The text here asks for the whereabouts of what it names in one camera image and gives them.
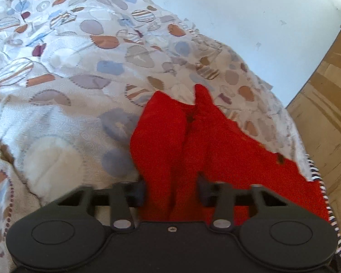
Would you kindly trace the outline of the red knitted garment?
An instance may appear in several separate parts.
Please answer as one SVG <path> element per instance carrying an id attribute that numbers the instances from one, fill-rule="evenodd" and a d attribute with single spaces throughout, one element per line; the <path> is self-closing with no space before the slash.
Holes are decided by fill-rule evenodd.
<path id="1" fill-rule="evenodd" d="M 244 134 L 200 84 L 193 105 L 155 92 L 131 136 L 130 153 L 146 184 L 139 210 L 144 221 L 209 223 L 214 210 L 199 200 L 199 175 L 236 189 L 263 185 L 328 219 L 319 183 L 306 180 L 295 162 Z"/>

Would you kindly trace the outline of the wooden wardrobe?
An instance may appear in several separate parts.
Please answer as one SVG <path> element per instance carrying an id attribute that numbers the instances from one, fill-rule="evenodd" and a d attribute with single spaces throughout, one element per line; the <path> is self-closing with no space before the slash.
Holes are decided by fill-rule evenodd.
<path id="1" fill-rule="evenodd" d="M 341 31 L 320 65 L 287 106 L 331 206 L 341 236 Z"/>

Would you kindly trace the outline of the striped black white cloth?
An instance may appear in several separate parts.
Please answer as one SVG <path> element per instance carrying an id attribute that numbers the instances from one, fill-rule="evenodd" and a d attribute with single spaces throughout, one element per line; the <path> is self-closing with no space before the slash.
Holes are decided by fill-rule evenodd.
<path id="1" fill-rule="evenodd" d="M 306 158 L 308 161 L 309 169 L 311 171 L 312 180 L 318 182 L 321 194 L 323 196 L 323 199 L 325 200 L 326 208 L 328 211 L 328 221 L 331 224 L 331 226 L 334 228 L 335 232 L 337 233 L 338 244 L 337 244 L 335 256 L 337 257 L 338 261 L 341 261 L 341 229 L 339 228 L 337 218 L 336 218 L 334 211 L 330 205 L 330 200 L 329 200 L 327 192 L 326 192 L 326 186 L 325 186 L 325 183 L 324 183 L 322 176 L 319 172 L 319 169 L 315 166 L 315 163 L 311 159 L 309 154 L 306 154 Z"/>

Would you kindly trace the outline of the patchwork patterned bedspread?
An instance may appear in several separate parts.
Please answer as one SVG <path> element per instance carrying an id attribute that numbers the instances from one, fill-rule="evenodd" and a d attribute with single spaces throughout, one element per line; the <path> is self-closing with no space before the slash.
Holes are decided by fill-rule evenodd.
<path id="1" fill-rule="evenodd" d="M 137 177 L 129 142 L 157 91 L 196 84 L 324 189 L 296 125 L 229 46 L 151 0 L 0 0 L 0 272 L 10 226 L 82 184 Z"/>

